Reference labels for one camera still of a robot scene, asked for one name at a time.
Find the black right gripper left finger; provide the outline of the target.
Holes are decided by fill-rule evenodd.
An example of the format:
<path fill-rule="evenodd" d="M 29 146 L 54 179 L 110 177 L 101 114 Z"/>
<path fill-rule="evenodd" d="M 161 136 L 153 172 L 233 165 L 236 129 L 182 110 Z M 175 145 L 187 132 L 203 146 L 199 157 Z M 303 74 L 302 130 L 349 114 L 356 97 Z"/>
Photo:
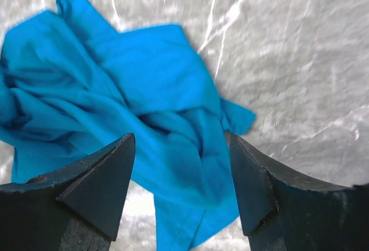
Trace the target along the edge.
<path fill-rule="evenodd" d="M 1 185 L 2 250 L 108 250 L 116 240 L 135 158 L 127 134 L 26 183 Z"/>

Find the teal blue t-shirt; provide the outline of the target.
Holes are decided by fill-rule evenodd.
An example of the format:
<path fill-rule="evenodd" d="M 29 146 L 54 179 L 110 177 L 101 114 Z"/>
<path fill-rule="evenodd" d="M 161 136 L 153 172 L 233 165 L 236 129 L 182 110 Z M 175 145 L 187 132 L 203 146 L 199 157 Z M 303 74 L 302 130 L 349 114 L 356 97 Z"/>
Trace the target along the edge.
<path fill-rule="evenodd" d="M 225 132 L 255 120 L 223 99 L 178 24 L 116 31 L 88 0 L 57 0 L 7 31 L 1 140 L 13 182 L 128 133 L 132 180 L 155 197 L 158 250 L 189 250 L 239 215 Z"/>

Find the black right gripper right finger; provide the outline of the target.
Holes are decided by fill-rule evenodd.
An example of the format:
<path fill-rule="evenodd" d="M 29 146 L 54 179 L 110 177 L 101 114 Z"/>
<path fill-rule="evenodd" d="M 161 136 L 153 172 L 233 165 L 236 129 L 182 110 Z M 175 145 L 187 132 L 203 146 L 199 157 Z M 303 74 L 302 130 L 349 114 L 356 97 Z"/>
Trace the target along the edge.
<path fill-rule="evenodd" d="M 251 250 L 368 249 L 368 185 L 346 187 L 305 175 L 235 134 L 229 151 Z"/>

